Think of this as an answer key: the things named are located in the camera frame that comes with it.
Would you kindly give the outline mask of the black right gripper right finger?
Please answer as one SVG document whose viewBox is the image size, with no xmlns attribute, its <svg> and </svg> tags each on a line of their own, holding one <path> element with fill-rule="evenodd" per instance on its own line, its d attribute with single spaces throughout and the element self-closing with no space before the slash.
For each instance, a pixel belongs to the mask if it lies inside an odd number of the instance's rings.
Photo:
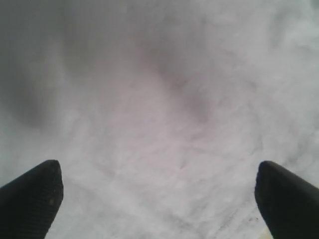
<svg viewBox="0 0 319 239">
<path fill-rule="evenodd" d="M 254 196 L 274 239 L 319 237 L 319 190 L 311 183 L 277 163 L 263 161 Z"/>
</svg>

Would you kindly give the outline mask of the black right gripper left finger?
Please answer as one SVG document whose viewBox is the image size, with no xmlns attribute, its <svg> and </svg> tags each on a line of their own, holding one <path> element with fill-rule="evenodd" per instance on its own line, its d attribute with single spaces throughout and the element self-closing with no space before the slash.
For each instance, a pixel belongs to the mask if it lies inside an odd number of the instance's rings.
<svg viewBox="0 0 319 239">
<path fill-rule="evenodd" d="M 63 201 L 59 161 L 46 160 L 0 189 L 0 237 L 43 239 Z"/>
</svg>

